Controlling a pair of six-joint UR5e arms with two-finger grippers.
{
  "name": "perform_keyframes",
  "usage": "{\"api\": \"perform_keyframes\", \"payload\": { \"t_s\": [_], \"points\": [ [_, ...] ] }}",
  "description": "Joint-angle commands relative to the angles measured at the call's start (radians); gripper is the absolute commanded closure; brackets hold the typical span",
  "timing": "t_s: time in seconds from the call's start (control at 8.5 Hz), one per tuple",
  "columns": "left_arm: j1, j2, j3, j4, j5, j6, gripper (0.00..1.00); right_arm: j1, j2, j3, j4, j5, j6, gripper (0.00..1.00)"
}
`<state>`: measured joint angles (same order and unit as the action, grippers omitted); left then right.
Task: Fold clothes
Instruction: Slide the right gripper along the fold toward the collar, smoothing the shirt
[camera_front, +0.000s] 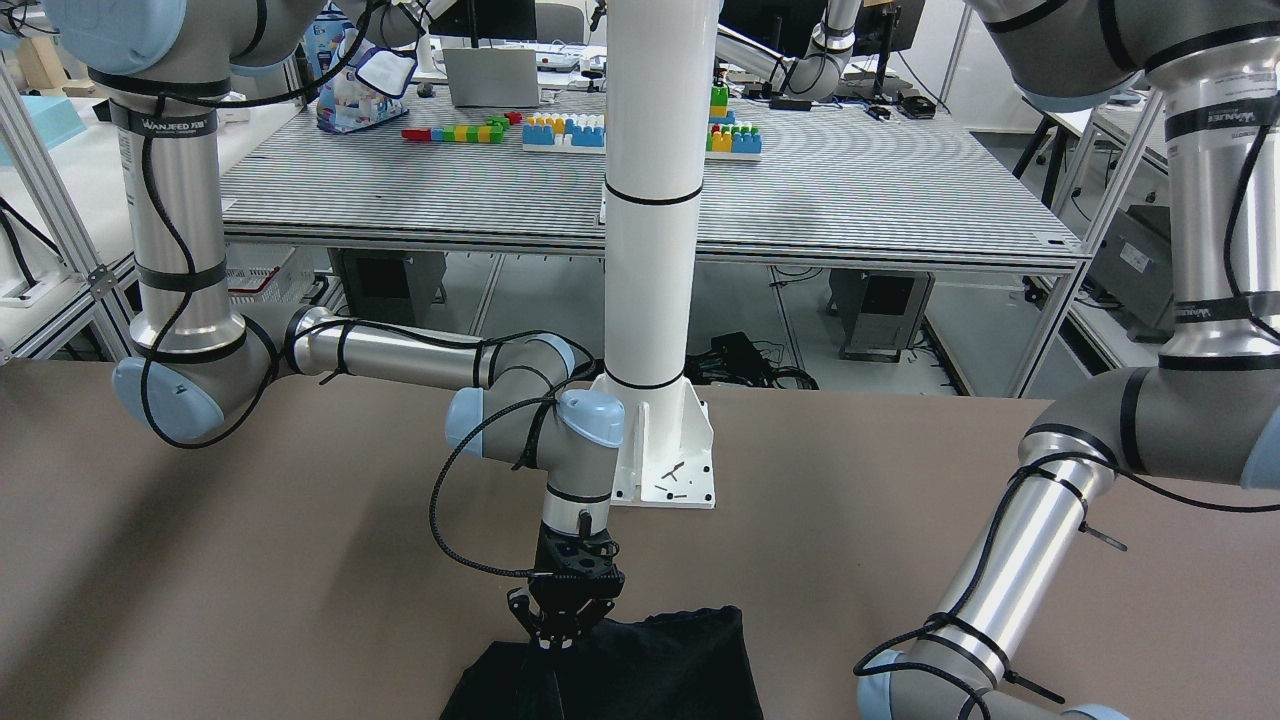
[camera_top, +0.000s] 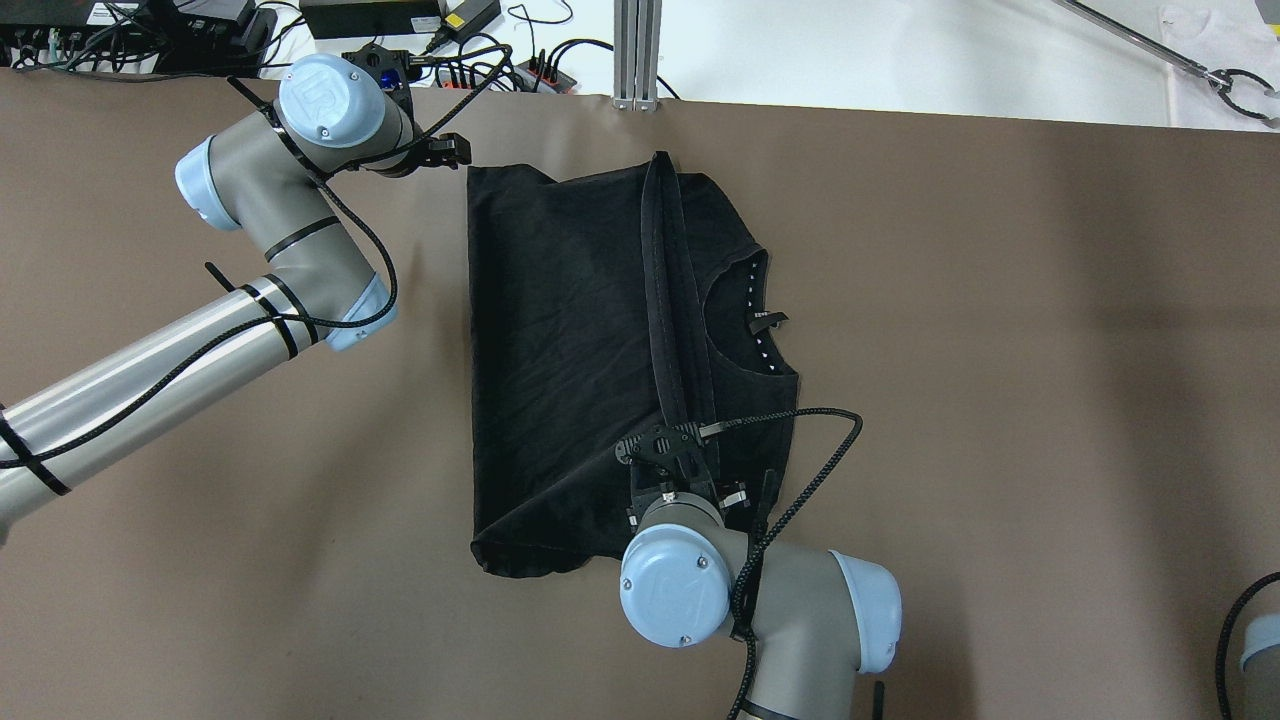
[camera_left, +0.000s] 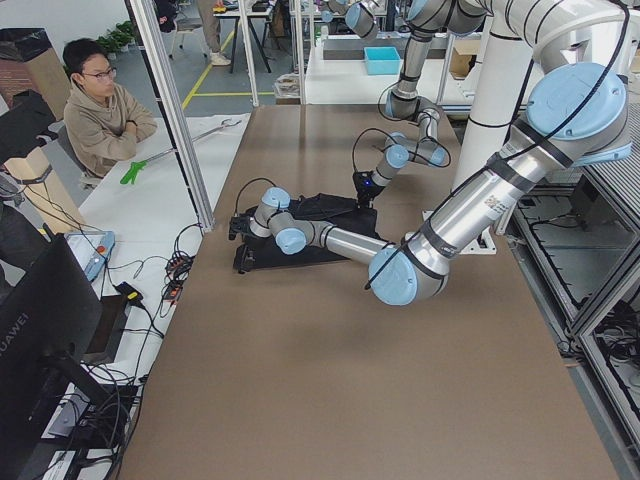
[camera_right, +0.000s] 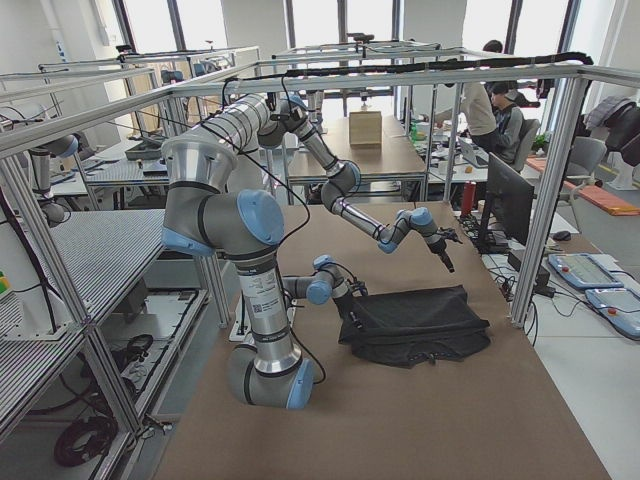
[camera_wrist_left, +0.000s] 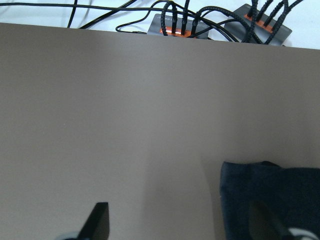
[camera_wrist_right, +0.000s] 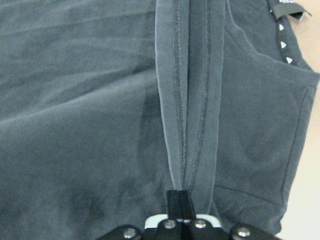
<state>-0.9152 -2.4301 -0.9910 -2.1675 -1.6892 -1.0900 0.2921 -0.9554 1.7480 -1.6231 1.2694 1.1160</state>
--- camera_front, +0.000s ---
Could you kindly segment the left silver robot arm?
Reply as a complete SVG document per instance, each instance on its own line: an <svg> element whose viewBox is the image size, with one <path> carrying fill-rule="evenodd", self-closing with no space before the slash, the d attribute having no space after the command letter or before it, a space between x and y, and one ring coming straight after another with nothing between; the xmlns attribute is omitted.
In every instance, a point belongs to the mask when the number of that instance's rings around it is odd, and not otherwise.
<svg viewBox="0 0 1280 720"><path fill-rule="evenodd" d="M1023 683L1011 657L1114 482L1277 487L1277 4L973 9L1038 108L1138 78L1164 95L1174 332L1155 366L1096 375L1036 419L938 609L855 666L864 719L1046 719L998 684Z"/></svg>

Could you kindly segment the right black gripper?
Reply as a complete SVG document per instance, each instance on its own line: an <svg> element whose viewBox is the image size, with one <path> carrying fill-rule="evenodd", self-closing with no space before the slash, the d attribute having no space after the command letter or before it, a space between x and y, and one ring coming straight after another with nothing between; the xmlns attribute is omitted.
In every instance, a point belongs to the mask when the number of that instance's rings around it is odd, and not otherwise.
<svg viewBox="0 0 1280 720"><path fill-rule="evenodd" d="M625 574L616 564L620 544L608 530L570 536L543 524L539 528L534 578L529 588L513 588L506 603L517 624L539 650L550 650L541 607L559 611L559 647L571 648L616 606Z"/></svg>

